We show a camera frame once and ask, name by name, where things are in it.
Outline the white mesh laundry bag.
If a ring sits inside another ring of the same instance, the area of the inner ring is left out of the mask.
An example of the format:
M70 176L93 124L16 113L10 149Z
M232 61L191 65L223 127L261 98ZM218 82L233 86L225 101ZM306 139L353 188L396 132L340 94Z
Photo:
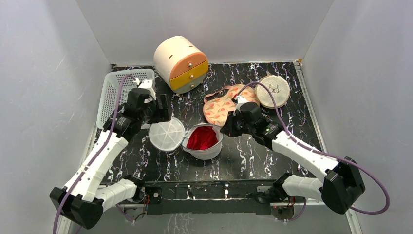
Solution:
M196 127L201 126L212 126L218 137L218 143L207 150L188 149L186 145L190 134ZM169 122L152 124L149 128L149 139L152 145L160 151L171 152L181 147L196 159L211 160L218 156L222 148L224 135L220 130L220 126L208 123L200 123L186 128L179 119L172 117Z

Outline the floral peach bra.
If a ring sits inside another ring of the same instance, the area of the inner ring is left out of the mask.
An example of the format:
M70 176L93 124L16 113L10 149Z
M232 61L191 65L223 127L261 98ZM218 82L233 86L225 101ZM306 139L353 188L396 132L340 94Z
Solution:
M245 87L244 84L225 86L221 90L204 97L203 113L207 123L223 127L228 113L235 110L232 101L235 95Z

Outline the red bra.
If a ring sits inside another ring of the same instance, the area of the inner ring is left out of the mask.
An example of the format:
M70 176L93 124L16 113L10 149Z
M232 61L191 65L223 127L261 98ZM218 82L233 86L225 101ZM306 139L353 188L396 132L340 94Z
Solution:
M190 134L186 147L191 150L207 150L218 143L212 126L196 127Z

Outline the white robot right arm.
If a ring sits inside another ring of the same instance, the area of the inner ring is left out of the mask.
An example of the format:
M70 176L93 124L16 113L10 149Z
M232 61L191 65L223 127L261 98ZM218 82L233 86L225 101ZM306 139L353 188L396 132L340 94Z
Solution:
M257 189L249 195L259 203L286 202L299 196L322 201L333 212L344 214L365 191L354 160L347 157L343 162L317 154L304 142L293 140L253 102L229 112L221 133L229 137L249 134L260 145L287 156L314 175L310 178L284 173L266 191Z

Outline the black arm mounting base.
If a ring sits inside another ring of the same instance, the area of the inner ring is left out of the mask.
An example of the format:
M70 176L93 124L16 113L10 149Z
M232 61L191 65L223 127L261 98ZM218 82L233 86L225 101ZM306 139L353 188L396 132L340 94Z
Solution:
M276 202L256 195L265 195L273 182L270 179L145 182L139 200L124 201L121 207L132 216L144 208L148 208L148 215L252 213L278 219L297 215L303 198Z

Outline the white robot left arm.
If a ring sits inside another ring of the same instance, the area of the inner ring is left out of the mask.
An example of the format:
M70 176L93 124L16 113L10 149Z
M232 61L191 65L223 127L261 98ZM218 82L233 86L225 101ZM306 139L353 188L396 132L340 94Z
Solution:
M115 107L100 133L95 148L74 176L62 187L54 187L50 199L57 217L65 217L84 229L94 227L109 208L130 199L139 203L145 198L144 181L131 175L100 189L101 181L113 161L145 124L171 120L166 94L154 95L145 88L133 88L119 112Z

